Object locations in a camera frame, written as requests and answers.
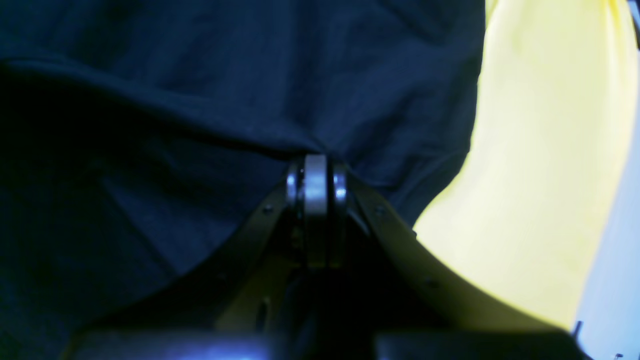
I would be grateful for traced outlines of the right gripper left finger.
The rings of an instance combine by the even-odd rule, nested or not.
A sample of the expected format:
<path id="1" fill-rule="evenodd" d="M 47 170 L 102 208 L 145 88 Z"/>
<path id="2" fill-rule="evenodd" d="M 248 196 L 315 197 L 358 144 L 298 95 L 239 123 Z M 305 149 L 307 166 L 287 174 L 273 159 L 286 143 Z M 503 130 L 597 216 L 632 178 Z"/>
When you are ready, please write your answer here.
<path id="1" fill-rule="evenodd" d="M 316 157 L 295 160 L 219 250 L 176 283 L 77 335 L 67 360 L 278 360 L 269 333 L 291 269 L 315 259 Z"/>

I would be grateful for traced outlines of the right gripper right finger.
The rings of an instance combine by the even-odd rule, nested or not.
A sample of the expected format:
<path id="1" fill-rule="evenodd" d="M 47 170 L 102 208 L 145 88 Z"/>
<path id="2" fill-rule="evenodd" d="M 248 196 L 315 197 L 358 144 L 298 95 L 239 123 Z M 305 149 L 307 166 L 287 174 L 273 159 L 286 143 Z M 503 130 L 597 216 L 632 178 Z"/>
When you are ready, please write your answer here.
<path id="1" fill-rule="evenodd" d="M 340 162 L 320 156 L 320 266 L 343 268 L 350 250 L 346 224 L 354 215 L 387 276 L 367 265 L 376 290 L 395 286 L 446 323 L 446 330 L 388 333 L 377 338 L 382 360 L 585 360 L 569 333 L 528 316 L 464 280 L 419 243 L 416 233 L 372 187 Z"/>

